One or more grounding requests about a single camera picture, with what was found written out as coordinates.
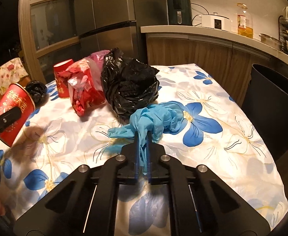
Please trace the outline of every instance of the black plastic bag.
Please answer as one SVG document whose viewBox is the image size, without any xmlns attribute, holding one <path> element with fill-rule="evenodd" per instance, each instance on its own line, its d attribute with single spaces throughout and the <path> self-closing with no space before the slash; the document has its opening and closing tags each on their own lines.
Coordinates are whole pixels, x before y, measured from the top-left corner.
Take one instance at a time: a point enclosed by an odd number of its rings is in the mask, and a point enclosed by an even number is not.
<svg viewBox="0 0 288 236">
<path fill-rule="evenodd" d="M 36 105 L 36 109 L 44 103 L 47 94 L 47 86 L 45 86 L 42 82 L 35 80 L 30 81 L 26 85 L 25 89 L 32 97 Z"/>
<path fill-rule="evenodd" d="M 104 57 L 101 82 L 106 99 L 118 117 L 129 119 L 158 97 L 158 69 L 112 49 Z"/>
</svg>

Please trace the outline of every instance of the cooking oil bottle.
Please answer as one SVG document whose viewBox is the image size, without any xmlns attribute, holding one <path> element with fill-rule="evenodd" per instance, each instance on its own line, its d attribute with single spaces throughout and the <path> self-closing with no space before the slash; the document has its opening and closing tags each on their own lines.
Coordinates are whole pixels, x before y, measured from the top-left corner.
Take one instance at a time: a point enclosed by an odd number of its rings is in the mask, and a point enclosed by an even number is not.
<svg viewBox="0 0 288 236">
<path fill-rule="evenodd" d="M 253 19 L 247 5 L 237 3 L 238 34 L 253 39 Z"/>
</svg>

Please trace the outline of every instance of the blue glove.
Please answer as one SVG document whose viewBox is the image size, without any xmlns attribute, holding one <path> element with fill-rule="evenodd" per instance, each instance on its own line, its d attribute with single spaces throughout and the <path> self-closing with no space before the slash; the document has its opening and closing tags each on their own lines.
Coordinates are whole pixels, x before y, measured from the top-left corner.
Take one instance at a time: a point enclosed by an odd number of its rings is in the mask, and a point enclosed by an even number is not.
<svg viewBox="0 0 288 236">
<path fill-rule="evenodd" d="M 183 120 L 183 111 L 175 102 L 165 102 L 152 104 L 146 108 L 138 109 L 130 117 L 130 124 L 121 128 L 112 128 L 108 130 L 108 136 L 111 138 L 132 138 L 135 132 L 138 132 L 140 166 L 144 167 L 143 172 L 147 172 L 146 158 L 146 135 L 151 131 L 152 141 L 158 142 L 162 133 L 166 131 L 177 132 Z"/>
</svg>

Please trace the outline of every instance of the table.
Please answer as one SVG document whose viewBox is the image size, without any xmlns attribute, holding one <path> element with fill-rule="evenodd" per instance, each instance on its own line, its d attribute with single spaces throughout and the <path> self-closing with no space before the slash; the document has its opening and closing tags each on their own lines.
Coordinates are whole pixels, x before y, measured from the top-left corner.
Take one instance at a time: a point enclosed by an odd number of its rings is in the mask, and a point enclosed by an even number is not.
<svg viewBox="0 0 288 236">
<path fill-rule="evenodd" d="M 271 154 L 242 110 L 219 84 L 195 64 L 156 66 L 157 102 L 177 101 L 185 124 L 159 142 L 183 164 L 205 164 L 255 208 L 271 229 L 288 211 L 284 186 Z M 34 111 L 12 148 L 0 141 L 0 197 L 16 219 L 81 164 L 95 167 L 114 155 L 107 130 L 119 127 L 105 103 L 79 118 L 55 82 L 48 101 Z M 168 194 L 141 176 L 136 186 L 120 186 L 116 235 L 170 235 Z"/>
</svg>

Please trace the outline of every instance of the cabinet door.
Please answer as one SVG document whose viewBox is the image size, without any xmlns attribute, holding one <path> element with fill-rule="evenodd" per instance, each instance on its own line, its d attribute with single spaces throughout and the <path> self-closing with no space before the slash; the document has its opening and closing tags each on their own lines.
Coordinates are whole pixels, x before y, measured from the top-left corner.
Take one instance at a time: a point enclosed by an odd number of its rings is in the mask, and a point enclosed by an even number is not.
<svg viewBox="0 0 288 236">
<path fill-rule="evenodd" d="M 150 65 L 197 64 L 224 88 L 232 48 L 204 41 L 153 37 L 147 38 L 147 55 Z"/>
<path fill-rule="evenodd" d="M 238 46 L 233 48 L 228 81 L 223 88 L 238 106 L 242 106 L 246 96 L 248 84 L 251 80 L 252 65 L 260 64 L 268 67 L 269 59 L 270 56 L 262 54 L 259 56 L 259 54 L 250 49 Z"/>
<path fill-rule="evenodd" d="M 99 49 L 111 50 L 119 47 L 125 56 L 139 58 L 136 27 L 123 27 L 97 34 Z"/>
<path fill-rule="evenodd" d="M 78 35 L 96 29 L 93 0 L 74 0 L 74 14 Z"/>
<path fill-rule="evenodd" d="M 96 28 L 135 20 L 133 0 L 93 0 Z"/>
</svg>

